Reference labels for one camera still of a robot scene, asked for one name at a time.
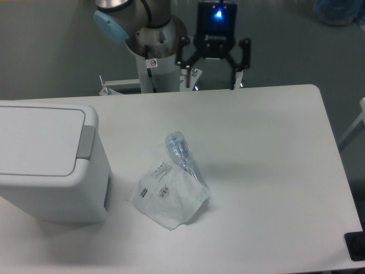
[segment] label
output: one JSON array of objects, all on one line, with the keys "label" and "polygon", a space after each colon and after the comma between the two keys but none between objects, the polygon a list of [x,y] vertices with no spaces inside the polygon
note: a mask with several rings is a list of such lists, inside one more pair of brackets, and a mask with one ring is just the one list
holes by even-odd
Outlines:
[{"label": "label", "polygon": [[155,171],[150,174],[150,177],[154,178],[160,183],[171,170],[172,166],[163,162]]},{"label": "label", "polygon": [[154,58],[154,59],[148,59],[146,60],[146,67],[148,69],[153,69],[154,67],[158,67],[158,62],[157,62],[157,59]]},{"label": "label", "polygon": [[159,192],[159,197],[166,199],[167,196],[170,194],[170,189],[164,185],[163,188]]}]

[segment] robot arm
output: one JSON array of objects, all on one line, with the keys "label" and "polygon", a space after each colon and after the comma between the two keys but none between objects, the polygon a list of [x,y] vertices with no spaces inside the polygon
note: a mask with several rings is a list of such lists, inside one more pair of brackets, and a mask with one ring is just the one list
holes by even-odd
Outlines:
[{"label": "robot arm", "polygon": [[171,18],[170,0],[96,0],[95,3],[96,24],[116,43],[123,43],[143,27],[163,27]]}]

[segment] barcode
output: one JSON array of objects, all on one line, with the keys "label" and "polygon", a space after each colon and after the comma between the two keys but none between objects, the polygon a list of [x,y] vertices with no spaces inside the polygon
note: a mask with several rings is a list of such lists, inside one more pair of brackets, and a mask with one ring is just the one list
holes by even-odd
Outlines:
[{"label": "barcode", "polygon": [[160,190],[159,197],[166,198],[170,193],[170,189],[164,185],[164,187]]},{"label": "barcode", "polygon": [[143,188],[142,192],[141,192],[141,196],[142,198],[144,198],[144,195],[146,195],[148,189],[147,188]]}]

